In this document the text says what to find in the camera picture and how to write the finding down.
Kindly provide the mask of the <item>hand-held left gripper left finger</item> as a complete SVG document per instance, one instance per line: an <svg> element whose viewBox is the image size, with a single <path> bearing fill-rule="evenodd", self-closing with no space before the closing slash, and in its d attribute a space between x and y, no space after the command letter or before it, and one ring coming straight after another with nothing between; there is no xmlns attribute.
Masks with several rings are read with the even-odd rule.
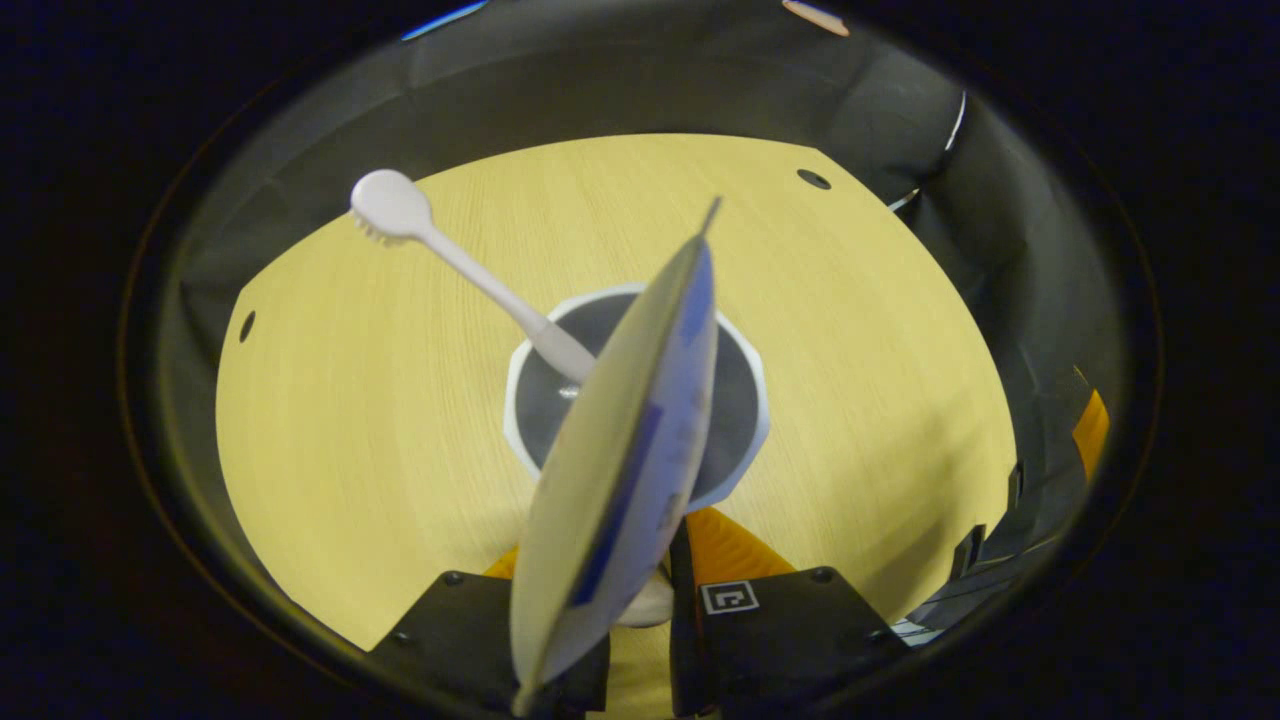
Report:
<svg viewBox="0 0 1280 720"><path fill-rule="evenodd" d="M402 685L440 691L479 714L513 716L518 693L509 601L518 547L480 574L442 573L370 651ZM525 716L588 716L607 706L611 641L549 680Z"/></svg>

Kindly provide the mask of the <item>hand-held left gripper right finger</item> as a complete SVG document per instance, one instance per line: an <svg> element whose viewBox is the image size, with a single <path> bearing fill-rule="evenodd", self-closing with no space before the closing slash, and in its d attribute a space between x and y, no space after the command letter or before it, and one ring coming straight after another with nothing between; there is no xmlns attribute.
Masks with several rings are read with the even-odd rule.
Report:
<svg viewBox="0 0 1280 720"><path fill-rule="evenodd" d="M681 521L669 571L677 717L844 717L911 652L835 568L797 569L717 509Z"/></svg>

